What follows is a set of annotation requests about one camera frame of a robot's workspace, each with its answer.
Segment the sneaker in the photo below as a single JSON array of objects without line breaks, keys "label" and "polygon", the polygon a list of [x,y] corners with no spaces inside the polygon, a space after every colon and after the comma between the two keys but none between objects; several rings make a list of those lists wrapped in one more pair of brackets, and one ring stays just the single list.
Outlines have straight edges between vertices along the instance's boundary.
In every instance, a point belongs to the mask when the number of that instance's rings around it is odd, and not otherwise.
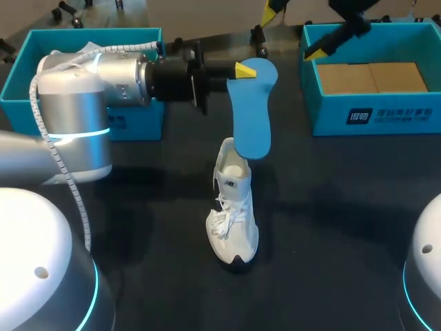
[{"label": "sneaker", "polygon": [[207,217],[209,242],[229,265],[249,263],[257,251],[259,231],[254,221],[251,169],[234,149],[233,138],[220,147],[213,174],[216,209]]}]

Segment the blue box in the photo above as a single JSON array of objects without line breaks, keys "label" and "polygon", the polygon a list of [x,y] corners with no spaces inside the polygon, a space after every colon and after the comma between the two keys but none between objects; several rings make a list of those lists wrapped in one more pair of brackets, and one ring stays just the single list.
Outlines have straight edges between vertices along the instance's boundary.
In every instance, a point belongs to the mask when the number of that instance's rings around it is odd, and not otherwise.
[{"label": "blue box", "polygon": [[[89,41],[112,46],[163,39],[159,28],[31,30],[0,94],[0,106],[16,132],[40,135],[29,102],[29,85],[40,60],[53,50],[78,52]],[[145,53],[151,60],[157,57],[154,50]],[[148,108],[108,108],[108,113],[113,141],[161,139],[164,113],[161,102],[152,100]]]},{"label": "blue box", "polygon": [[[301,54],[338,26],[305,26]],[[416,63],[429,92],[323,92],[318,64],[384,62]],[[313,61],[301,57],[300,78],[315,136],[441,132],[441,33],[434,23],[372,24],[371,32],[352,38],[330,57]],[[427,116],[417,117],[421,112]],[[363,114],[364,121],[350,121],[354,113]],[[389,113],[392,117],[385,119]],[[412,114],[411,120],[404,118],[406,113]]]}]

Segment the black tabletop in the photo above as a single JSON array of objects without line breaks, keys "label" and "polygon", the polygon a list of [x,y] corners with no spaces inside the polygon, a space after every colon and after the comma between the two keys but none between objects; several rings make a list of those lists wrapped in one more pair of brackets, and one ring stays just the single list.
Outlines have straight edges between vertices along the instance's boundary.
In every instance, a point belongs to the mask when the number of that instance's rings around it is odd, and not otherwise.
[{"label": "black tabletop", "polygon": [[[113,173],[80,185],[117,330],[401,330],[396,292],[413,227],[440,191],[441,137],[314,138],[297,51],[270,59],[279,79],[271,152],[250,164],[251,272],[224,270],[205,231],[214,162],[232,134],[227,95],[209,98],[206,117],[171,105],[162,141],[114,143]],[[81,235],[67,187],[30,189]]]}]

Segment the shoe insole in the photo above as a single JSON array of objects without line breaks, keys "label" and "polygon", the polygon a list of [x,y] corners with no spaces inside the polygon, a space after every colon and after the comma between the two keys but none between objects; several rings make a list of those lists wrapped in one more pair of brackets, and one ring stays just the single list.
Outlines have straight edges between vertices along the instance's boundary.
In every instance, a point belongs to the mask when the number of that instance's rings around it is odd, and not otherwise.
[{"label": "shoe insole", "polygon": [[233,178],[242,178],[244,173],[243,169],[238,165],[227,165],[225,169],[222,171],[224,176],[233,177]]},{"label": "shoe insole", "polygon": [[277,81],[277,69],[266,59],[248,59],[243,65],[257,71],[256,78],[229,79],[234,146],[244,159],[262,159],[271,147],[268,98]]}]

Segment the cardboard box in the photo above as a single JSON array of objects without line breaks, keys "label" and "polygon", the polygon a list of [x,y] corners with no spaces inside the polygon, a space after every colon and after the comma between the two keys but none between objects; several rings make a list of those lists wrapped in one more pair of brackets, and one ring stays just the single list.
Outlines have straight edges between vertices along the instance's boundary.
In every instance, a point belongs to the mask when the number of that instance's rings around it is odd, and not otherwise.
[{"label": "cardboard box", "polygon": [[[20,50],[0,94],[3,108],[15,132],[39,136],[29,101],[29,85],[40,60],[53,50],[77,52],[88,41],[100,46],[162,41],[161,29],[67,29],[31,30]],[[149,59],[155,51],[145,52]],[[113,141],[153,141],[161,139],[164,104],[149,107],[108,108],[110,138]]]},{"label": "cardboard box", "polygon": [[[305,26],[300,53],[338,26]],[[313,134],[441,133],[440,59],[441,31],[433,23],[375,23],[370,33],[353,37],[330,57],[301,57]]]},{"label": "cardboard box", "polygon": [[428,92],[415,63],[317,65],[325,94]]},{"label": "cardboard box", "polygon": [[367,64],[322,64],[317,70],[325,94],[377,93]]},{"label": "cardboard box", "polygon": [[415,63],[370,63],[378,93],[428,92]]}]

